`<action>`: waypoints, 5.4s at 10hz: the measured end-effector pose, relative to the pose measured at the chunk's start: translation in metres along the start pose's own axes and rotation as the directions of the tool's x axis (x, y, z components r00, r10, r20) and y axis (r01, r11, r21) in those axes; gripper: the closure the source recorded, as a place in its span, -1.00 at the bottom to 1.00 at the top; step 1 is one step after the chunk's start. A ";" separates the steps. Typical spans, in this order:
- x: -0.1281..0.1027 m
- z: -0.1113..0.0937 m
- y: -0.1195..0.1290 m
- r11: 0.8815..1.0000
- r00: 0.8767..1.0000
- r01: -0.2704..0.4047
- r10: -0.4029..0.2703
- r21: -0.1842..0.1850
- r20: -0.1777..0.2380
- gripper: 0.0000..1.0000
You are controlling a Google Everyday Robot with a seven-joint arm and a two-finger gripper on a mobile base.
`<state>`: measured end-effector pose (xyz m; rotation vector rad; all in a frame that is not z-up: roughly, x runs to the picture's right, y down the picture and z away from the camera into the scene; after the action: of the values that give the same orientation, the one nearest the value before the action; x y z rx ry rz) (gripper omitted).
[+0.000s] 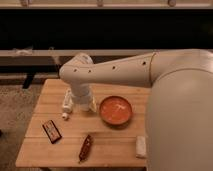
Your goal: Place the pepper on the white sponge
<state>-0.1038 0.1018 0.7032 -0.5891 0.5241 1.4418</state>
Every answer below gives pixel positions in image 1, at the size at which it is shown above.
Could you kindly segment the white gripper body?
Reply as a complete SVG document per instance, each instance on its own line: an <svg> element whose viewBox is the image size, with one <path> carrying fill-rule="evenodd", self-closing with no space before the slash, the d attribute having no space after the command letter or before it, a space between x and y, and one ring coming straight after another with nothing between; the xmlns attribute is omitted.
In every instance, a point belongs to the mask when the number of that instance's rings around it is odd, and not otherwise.
<svg viewBox="0 0 213 171"><path fill-rule="evenodd" d="M80 106L82 111L89 111L93 102L93 94L89 84L71 86L71 98L74 104Z"/></svg>

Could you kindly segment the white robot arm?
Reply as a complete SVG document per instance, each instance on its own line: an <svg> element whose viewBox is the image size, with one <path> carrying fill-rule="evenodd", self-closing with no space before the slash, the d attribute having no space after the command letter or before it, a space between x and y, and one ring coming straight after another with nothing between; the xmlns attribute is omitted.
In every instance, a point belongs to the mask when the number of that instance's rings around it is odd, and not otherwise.
<svg viewBox="0 0 213 171"><path fill-rule="evenodd" d="M98 64L78 54L60 78L77 103L91 99L91 83L149 87L148 171L213 171L213 52L168 50Z"/></svg>

